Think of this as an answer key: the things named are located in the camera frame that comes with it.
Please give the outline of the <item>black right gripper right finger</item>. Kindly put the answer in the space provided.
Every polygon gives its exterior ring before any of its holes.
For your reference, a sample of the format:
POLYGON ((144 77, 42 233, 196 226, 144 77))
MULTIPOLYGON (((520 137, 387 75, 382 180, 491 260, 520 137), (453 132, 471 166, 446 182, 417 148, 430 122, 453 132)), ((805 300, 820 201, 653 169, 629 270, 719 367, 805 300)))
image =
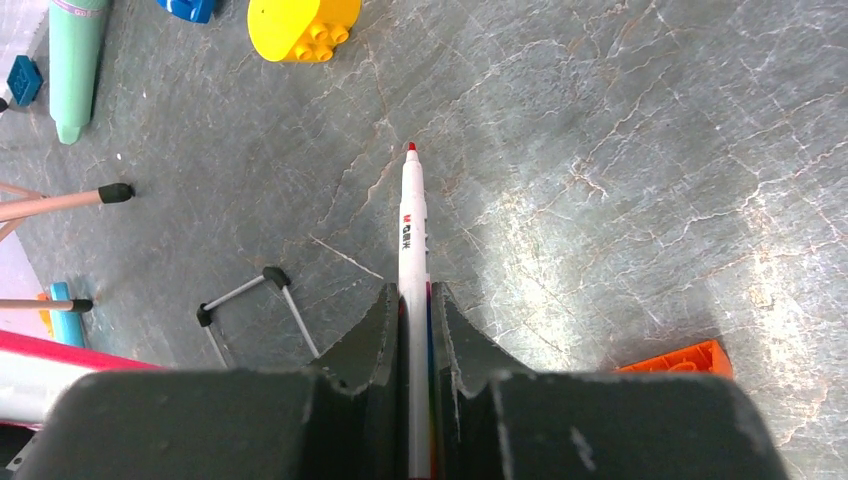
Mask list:
POLYGON ((491 381, 531 370, 466 318, 442 282, 431 285, 430 333, 438 477, 506 479, 510 451, 491 381))

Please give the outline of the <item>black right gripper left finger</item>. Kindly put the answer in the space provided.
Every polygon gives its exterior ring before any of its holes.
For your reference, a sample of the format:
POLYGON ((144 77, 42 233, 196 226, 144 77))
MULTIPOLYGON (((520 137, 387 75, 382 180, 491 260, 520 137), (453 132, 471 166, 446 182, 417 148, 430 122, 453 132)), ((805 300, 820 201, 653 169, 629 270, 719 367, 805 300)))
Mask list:
POLYGON ((384 285, 363 318, 313 362, 307 479, 396 479, 399 294, 384 285))

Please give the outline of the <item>red whiteboard marker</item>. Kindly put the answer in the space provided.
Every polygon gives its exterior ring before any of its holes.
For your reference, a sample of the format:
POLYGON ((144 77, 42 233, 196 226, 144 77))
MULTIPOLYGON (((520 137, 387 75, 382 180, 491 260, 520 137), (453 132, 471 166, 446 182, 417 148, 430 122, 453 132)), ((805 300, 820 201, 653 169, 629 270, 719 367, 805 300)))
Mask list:
POLYGON ((433 477, 426 226, 423 169, 416 146, 410 143, 402 170, 398 234, 398 291, 408 347, 407 477, 410 479, 433 477))

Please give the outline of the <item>pink framed whiteboard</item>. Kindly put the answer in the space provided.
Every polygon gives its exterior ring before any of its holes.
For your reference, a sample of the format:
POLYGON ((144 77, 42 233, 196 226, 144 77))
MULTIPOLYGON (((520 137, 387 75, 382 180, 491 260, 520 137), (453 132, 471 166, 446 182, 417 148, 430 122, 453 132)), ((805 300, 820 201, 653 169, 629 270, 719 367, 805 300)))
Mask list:
POLYGON ((160 370, 95 350, 1 332, 1 423, 38 430, 56 401, 82 377, 102 371, 160 370))

